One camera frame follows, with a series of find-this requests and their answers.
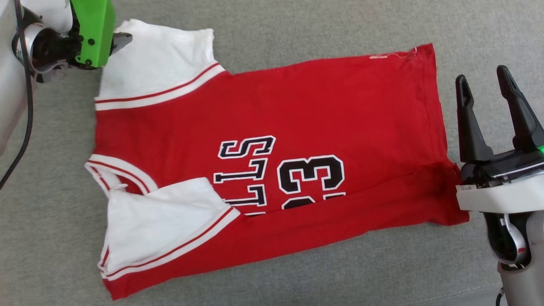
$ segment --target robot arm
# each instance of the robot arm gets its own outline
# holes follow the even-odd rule
[[[486,145],[468,82],[457,77],[459,147],[466,163],[457,198],[462,210],[484,213],[508,305],[544,305],[544,129],[508,68],[497,67],[497,76],[514,123],[514,149],[495,155]]]
[[[0,0],[0,155],[27,105],[25,54],[14,1],[19,0]],[[110,0],[20,1],[33,85],[49,82],[59,69],[102,67],[132,41],[130,34],[113,33]]]

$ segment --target basketball jersey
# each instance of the basketball jersey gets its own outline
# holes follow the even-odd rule
[[[125,22],[86,168],[106,192],[114,299],[173,277],[468,221],[432,45],[230,74],[210,29]]]

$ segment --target gray fabric surface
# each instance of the gray fabric surface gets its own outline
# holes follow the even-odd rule
[[[494,306],[499,290],[491,288],[487,290],[470,290],[463,292],[455,298],[438,299],[422,303],[421,306]],[[501,306],[506,306],[506,297],[503,296],[500,300]]]
[[[496,151],[513,130],[495,75],[507,65],[544,121],[540,1],[117,0],[119,22],[215,29],[230,72],[433,42],[449,152],[459,161],[454,80],[465,74]],[[40,88],[29,150],[0,192],[0,305],[112,305],[96,268],[106,199],[83,169],[100,72],[71,71]],[[0,158],[7,168],[23,124]],[[498,289],[483,219],[369,232],[264,262],[179,278],[117,305],[416,305]]]

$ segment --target cable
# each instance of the cable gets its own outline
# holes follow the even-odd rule
[[[495,306],[500,306],[500,299],[504,295],[504,288],[500,288],[499,295],[497,296],[497,299],[495,300]]]
[[[34,120],[34,100],[32,99],[32,76],[30,75],[30,59],[28,58],[28,49],[27,43],[24,38],[24,30],[22,28],[23,22],[23,10],[21,8],[20,0],[14,0],[15,3],[15,16],[17,18],[17,33],[19,35],[19,40],[21,43],[21,51],[23,58],[23,67],[24,67],[24,78],[27,84],[27,104],[28,104],[28,119],[27,119],[27,129],[24,134],[23,144],[19,153],[9,166],[8,170],[5,172],[4,176],[0,180],[0,190],[4,187],[5,183],[8,181],[9,176],[15,170],[15,167],[21,161],[24,152],[27,150],[28,143],[30,142],[30,134],[32,134],[32,122]]]

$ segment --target black number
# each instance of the black number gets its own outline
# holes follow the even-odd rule
[[[252,146],[261,145],[260,148],[255,148],[251,155],[267,155],[272,153],[274,148],[274,143],[276,142],[276,137],[274,136],[263,136],[255,138],[246,138],[240,143],[240,148],[238,151],[233,151],[232,149],[238,144],[237,140],[229,140],[221,143],[219,147],[219,158],[228,159],[228,158],[241,158],[249,154],[249,151]]]
[[[235,200],[225,200],[228,204],[232,206],[246,206],[246,205],[257,205],[257,206],[266,206],[267,197],[266,192],[264,191],[264,185],[250,185],[248,186],[248,192],[255,195],[254,198],[246,199],[235,199]]]
[[[281,208],[282,209],[290,209],[290,208],[295,208],[295,207],[299,207],[299,206],[312,204],[312,203],[315,203],[315,202],[316,201],[314,201],[312,199],[312,197],[291,198],[291,199],[288,199],[285,203],[283,203],[283,205],[281,205]]]
[[[262,180],[264,177],[264,171],[267,168],[268,158],[260,158],[258,160],[250,160],[249,167],[254,167],[255,171],[249,172],[237,172],[237,173],[223,173],[218,172],[213,174],[214,183],[223,183],[224,181],[232,180],[245,180],[253,179],[254,181]]]
[[[344,164],[334,155],[315,156],[286,160],[277,168],[277,178],[280,189],[287,194],[299,193],[300,181],[293,179],[293,172],[302,173],[302,181],[315,181],[319,179],[318,169],[327,169],[328,176],[321,179],[324,191],[334,190],[344,181]]]

